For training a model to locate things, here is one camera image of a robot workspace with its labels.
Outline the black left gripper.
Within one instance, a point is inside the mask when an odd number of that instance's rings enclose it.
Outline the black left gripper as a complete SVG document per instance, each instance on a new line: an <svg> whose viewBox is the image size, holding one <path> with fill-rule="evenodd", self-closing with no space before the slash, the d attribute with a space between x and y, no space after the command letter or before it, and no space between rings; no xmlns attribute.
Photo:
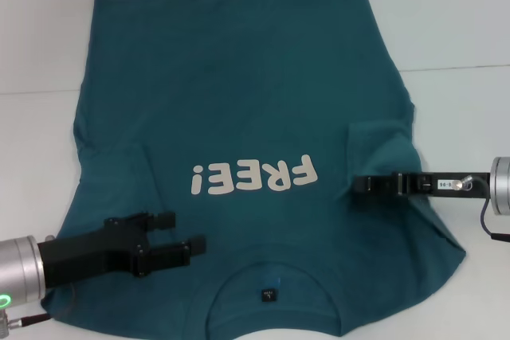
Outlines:
<svg viewBox="0 0 510 340"><path fill-rule="evenodd" d="M128 272L142 278L152 272L190 265L206 252L206 238L145 249L145 231L173 229L174 212L108 218L89 233L39 243L45 286L55 288L109 272Z"/></svg>

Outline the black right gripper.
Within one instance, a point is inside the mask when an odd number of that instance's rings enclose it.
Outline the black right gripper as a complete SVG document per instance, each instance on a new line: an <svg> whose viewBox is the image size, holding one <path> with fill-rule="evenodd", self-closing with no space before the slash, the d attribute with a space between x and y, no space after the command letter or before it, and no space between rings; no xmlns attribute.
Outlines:
<svg viewBox="0 0 510 340"><path fill-rule="evenodd" d="M454 189L454 182L468 178L468 185ZM354 192L370 195L424 195L447 198L490 197L489 173L425 172L367 175L354 179Z"/></svg>

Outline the teal FREE print T-shirt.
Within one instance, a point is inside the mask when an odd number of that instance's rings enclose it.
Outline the teal FREE print T-shirt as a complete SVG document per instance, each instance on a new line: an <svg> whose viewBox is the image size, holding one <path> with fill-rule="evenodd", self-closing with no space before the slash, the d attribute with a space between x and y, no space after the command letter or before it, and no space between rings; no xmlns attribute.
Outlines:
<svg viewBox="0 0 510 340"><path fill-rule="evenodd" d="M190 264L51 291L71 326L148 340L273 328L342 336L424 301L465 250L424 197L357 175L418 172L414 106L368 0L94 0L60 236L176 214Z"/></svg>

